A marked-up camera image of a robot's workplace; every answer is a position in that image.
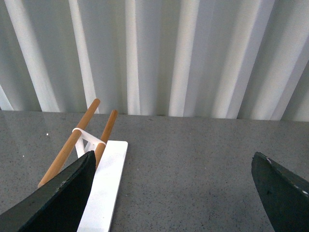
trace gray countertop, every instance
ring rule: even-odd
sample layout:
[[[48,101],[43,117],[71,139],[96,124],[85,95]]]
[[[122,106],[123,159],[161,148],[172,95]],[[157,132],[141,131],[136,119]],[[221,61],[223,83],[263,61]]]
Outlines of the gray countertop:
[[[0,111],[0,213],[36,190],[82,115]],[[128,142],[111,231],[273,231],[254,153],[309,179],[309,123],[119,115],[110,139]]]

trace granite table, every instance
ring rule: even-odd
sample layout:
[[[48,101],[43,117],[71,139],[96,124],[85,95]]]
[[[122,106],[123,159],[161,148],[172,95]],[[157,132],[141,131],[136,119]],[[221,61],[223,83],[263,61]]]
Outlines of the granite table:
[[[35,191],[82,115],[0,111],[0,213]],[[86,131],[100,137],[107,119],[94,115]],[[112,232],[273,231],[256,151],[309,180],[305,122],[119,115],[110,139],[128,142]]]

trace wooden rod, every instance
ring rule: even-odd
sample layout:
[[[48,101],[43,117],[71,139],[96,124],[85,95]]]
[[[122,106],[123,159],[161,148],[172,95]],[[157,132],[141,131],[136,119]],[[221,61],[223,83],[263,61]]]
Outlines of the wooden rod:
[[[106,123],[106,126],[105,126],[104,131],[103,131],[102,136],[101,136],[101,140],[105,143],[107,143],[108,138],[110,137],[110,134],[112,132],[112,127],[114,126],[117,115],[118,115],[118,112],[116,110],[113,110],[111,112],[111,115],[110,115],[107,123]],[[100,160],[102,158],[104,150],[105,150],[105,144],[98,144],[98,146],[95,150],[96,169],[98,168],[98,164],[100,163]]]
[[[92,118],[93,114],[95,113],[98,105],[100,104],[99,99],[94,99],[92,104],[90,105],[89,109],[86,111],[80,122],[77,124],[76,127],[84,130],[88,125],[90,119]],[[66,143],[63,145],[62,149],[59,151],[57,157],[55,158],[54,162],[50,165],[49,169],[45,173],[44,177],[38,184],[38,188],[46,184],[48,181],[53,179],[61,170],[64,163],[67,161],[70,153],[72,152],[77,140],[82,135],[80,130],[74,130]]]

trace white curtain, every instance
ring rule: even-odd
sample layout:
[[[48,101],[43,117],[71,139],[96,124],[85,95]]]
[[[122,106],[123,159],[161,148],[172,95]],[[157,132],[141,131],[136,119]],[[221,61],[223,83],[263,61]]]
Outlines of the white curtain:
[[[308,0],[0,0],[2,110],[309,121]]]

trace white board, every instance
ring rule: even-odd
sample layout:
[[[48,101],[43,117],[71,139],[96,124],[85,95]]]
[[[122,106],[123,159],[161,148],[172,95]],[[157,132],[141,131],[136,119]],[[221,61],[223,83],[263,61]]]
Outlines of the white board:
[[[110,230],[127,144],[125,141],[107,142],[77,232]]]

